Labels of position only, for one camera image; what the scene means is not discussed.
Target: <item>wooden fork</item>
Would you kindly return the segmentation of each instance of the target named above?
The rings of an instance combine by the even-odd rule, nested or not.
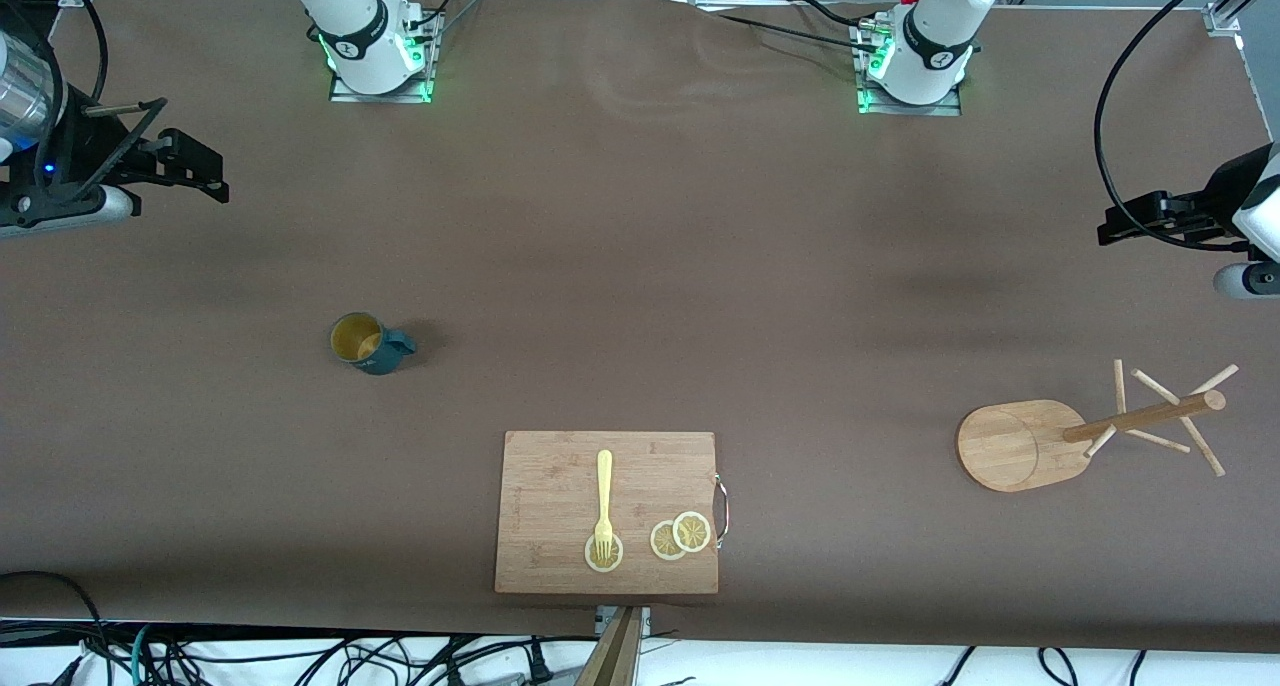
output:
[[[595,454],[595,479],[600,488],[600,518],[595,522],[595,563],[608,563],[613,553],[613,525],[609,523],[609,481],[613,479],[613,452]]]

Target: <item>mug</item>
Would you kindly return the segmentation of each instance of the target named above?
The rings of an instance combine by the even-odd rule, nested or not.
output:
[[[417,346],[404,331],[383,326],[371,314],[347,314],[329,331],[329,347],[338,358],[372,376],[396,371]]]

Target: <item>mug handle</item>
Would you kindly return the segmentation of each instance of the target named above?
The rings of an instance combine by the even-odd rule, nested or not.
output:
[[[413,343],[413,339],[408,338],[406,331],[388,329],[384,339],[392,346],[393,349],[397,349],[402,355],[412,355],[417,352],[417,344]]]

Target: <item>brown table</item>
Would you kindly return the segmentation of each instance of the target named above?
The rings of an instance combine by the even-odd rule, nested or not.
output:
[[[900,118],[858,115],[847,52],[675,3],[480,3],[421,108],[326,102],[296,0],[99,3],[105,101],[168,95],[233,203],[143,186],[123,227],[0,244],[0,567],[115,618],[586,631],[595,599],[492,589],[503,431],[708,430],[721,593],[655,630],[1280,646],[1276,308],[1213,294],[1220,257],[1094,243],[1093,102],[1148,12],[993,12],[965,115]],[[56,36],[91,83],[87,17]],[[1267,136],[1185,12],[1107,138],[1138,195]],[[426,357],[335,362],[353,308]],[[965,412],[1105,416],[1117,355],[1181,390],[1240,365],[1201,421],[1226,477],[1120,436],[1037,491],[965,476]]]

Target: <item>wooden cutting board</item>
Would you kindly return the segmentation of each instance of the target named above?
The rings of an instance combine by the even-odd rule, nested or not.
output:
[[[599,517],[595,458],[613,452],[609,521],[622,563],[586,566]],[[714,594],[719,557],[705,549],[677,561],[649,548],[653,527],[695,509],[716,523],[716,435],[649,431],[508,431],[498,517],[499,594]]]

